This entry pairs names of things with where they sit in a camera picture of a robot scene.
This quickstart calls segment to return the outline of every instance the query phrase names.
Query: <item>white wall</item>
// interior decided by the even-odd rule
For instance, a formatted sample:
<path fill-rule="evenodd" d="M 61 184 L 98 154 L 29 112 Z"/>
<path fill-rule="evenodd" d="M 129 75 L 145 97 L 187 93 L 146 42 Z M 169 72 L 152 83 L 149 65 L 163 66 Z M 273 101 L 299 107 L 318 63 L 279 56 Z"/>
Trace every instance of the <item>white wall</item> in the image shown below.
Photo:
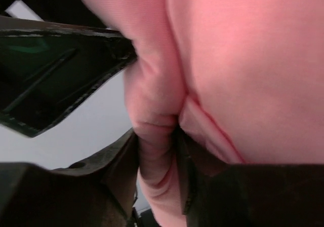
<path fill-rule="evenodd" d="M 8 12 L 39 19 L 22 3 Z M 48 169 L 65 168 L 101 150 L 131 128 L 124 106 L 123 75 L 119 73 L 50 131 L 27 138 L 0 126 L 0 162 L 31 162 Z M 148 208 L 139 190 L 137 210 Z"/>

